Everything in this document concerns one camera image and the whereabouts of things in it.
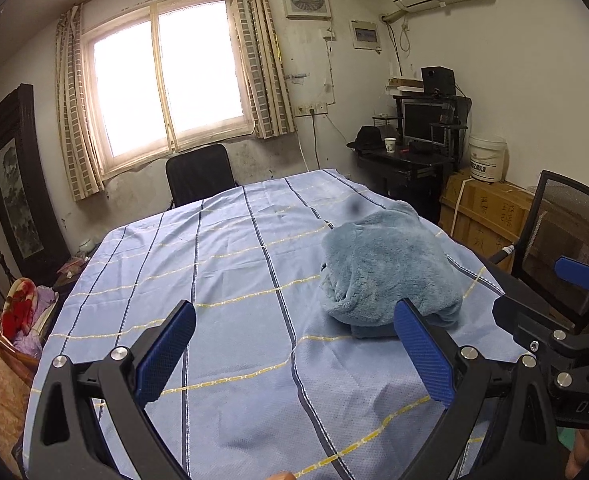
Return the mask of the person's right hand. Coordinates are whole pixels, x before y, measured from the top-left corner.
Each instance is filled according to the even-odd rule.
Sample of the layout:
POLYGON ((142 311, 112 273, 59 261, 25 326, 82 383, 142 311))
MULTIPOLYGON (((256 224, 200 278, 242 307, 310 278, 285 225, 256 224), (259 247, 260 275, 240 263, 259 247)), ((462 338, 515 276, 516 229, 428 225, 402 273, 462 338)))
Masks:
POLYGON ((589 466, 589 429, 578 429, 565 465, 564 478, 575 479, 586 466, 589 466))

